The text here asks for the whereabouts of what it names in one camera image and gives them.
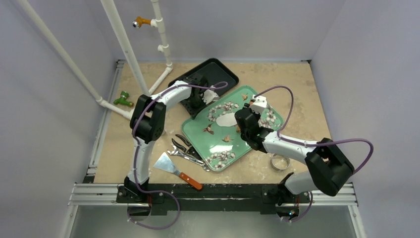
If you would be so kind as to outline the black plastic tray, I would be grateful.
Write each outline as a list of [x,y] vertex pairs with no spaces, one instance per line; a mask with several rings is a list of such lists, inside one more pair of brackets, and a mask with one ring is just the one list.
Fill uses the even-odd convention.
[[[225,88],[215,90],[219,96],[222,96],[239,83],[239,77],[216,58],[210,58],[172,80],[169,82],[168,87],[172,86],[178,80],[188,84],[193,83],[205,87],[215,86],[217,83],[225,81],[228,83]],[[189,110],[187,109],[187,99],[182,100],[180,104],[187,110],[192,119],[195,119],[198,113],[206,107],[205,106],[202,110]]]

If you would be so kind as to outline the white dough ball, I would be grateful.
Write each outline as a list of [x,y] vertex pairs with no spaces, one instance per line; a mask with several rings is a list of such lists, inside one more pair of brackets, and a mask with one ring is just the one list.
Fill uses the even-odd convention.
[[216,119],[216,124],[220,127],[231,127],[237,125],[235,113],[228,113],[219,116]]

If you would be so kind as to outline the green floral tray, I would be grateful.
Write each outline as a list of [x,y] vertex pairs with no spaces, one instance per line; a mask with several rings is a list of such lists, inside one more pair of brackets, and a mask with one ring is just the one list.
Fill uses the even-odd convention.
[[228,114],[234,116],[256,94],[254,88],[241,86],[206,106],[195,119],[182,123],[181,131],[210,170],[220,172],[251,150],[236,125],[220,126],[217,120]]

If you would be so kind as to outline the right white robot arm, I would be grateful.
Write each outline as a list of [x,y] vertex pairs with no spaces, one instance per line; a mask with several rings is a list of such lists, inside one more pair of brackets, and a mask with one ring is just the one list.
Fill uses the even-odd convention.
[[240,109],[234,117],[241,138],[253,150],[280,155],[307,166],[307,171],[289,173],[279,183],[278,195],[285,202],[299,193],[313,190],[335,196],[355,171],[352,163],[328,138],[316,142],[278,135],[273,129],[261,127],[260,115],[249,108]]

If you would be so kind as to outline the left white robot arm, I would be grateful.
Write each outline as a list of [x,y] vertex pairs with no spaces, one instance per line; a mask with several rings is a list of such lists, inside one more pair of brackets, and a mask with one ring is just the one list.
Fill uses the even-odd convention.
[[166,90],[152,96],[141,95],[134,108],[130,121],[134,138],[133,165],[124,179],[128,196],[141,203],[148,196],[149,162],[155,142],[164,131],[166,112],[184,101],[187,112],[194,118],[206,107],[203,96],[211,84],[200,75],[183,77]]

